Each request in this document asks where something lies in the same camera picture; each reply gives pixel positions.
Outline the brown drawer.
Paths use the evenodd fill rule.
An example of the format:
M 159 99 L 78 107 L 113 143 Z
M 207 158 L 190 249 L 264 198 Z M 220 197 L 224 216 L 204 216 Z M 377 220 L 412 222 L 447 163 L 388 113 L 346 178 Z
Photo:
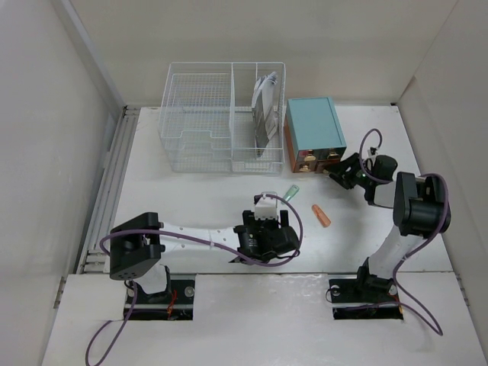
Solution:
M 301 161 L 296 162 L 292 169 L 293 173 L 305 174 L 314 173 L 322 174 L 328 171 L 328 168 L 332 165 L 338 164 L 339 159 L 333 160 L 314 160 L 314 161 Z

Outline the clear drawer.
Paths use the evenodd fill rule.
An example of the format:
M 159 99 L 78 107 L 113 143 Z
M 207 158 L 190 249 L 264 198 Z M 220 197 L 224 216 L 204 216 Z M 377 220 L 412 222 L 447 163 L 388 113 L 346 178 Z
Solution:
M 345 153 L 344 147 L 325 149 L 304 149 L 297 154 L 297 161 L 334 162 L 339 161 Z

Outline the teal drawer box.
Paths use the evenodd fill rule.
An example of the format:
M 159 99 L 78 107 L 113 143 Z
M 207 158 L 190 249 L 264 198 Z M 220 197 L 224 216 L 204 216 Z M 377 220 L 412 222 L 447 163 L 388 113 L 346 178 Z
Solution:
M 299 162 L 300 150 L 347 147 L 335 103 L 330 97 L 288 99 L 284 135 L 291 171 Z

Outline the grey setup guide booklet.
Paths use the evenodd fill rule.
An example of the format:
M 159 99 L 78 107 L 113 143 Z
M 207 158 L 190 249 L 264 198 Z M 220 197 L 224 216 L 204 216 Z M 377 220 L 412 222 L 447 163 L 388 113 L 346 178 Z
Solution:
M 274 124 L 271 115 L 273 104 L 274 83 L 263 81 L 253 95 L 252 113 L 255 122 L 255 148 L 256 156 L 260 158 L 269 143 Z

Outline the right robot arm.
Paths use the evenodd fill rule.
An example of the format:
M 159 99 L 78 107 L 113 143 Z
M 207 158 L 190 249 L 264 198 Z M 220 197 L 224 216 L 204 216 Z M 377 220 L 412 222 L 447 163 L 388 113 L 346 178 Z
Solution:
M 371 206 L 393 210 L 393 226 L 379 249 L 358 268 L 354 279 L 331 279 L 332 295 L 353 301 L 378 301 L 397 293 L 395 275 L 417 249 L 426 246 L 451 222 L 446 181 L 437 174 L 396 172 L 397 161 L 385 155 L 361 160 L 355 153 L 326 167 L 345 189 L 360 186 Z

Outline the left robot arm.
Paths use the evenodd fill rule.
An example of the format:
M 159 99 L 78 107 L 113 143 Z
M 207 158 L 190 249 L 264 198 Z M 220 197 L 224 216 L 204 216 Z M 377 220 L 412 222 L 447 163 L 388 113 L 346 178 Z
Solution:
M 225 230 L 197 230 L 166 227 L 155 212 L 142 213 L 111 229 L 101 239 L 108 255 L 110 279 L 126 284 L 136 282 L 153 302 L 163 302 L 171 291 L 169 274 L 156 266 L 171 250 L 186 244 L 199 249 L 222 251 L 230 264 L 273 268 L 287 264 L 300 254 L 303 223 L 297 218 L 294 229 L 289 211 L 260 217 L 255 211 L 242 212 L 242 222 Z

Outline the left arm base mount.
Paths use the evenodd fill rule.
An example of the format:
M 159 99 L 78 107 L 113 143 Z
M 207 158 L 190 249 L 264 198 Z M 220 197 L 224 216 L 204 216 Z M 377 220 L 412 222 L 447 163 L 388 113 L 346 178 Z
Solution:
M 137 299 L 129 320 L 191 321 L 194 317 L 196 276 L 172 276 L 163 292 L 147 294 L 137 285 Z

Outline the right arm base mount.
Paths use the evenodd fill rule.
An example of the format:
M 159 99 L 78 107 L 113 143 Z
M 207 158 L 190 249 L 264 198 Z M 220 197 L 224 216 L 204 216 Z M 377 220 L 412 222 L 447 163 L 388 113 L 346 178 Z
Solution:
M 403 320 L 396 290 L 392 294 L 389 290 L 360 287 L 354 278 L 332 278 L 328 292 L 334 320 Z

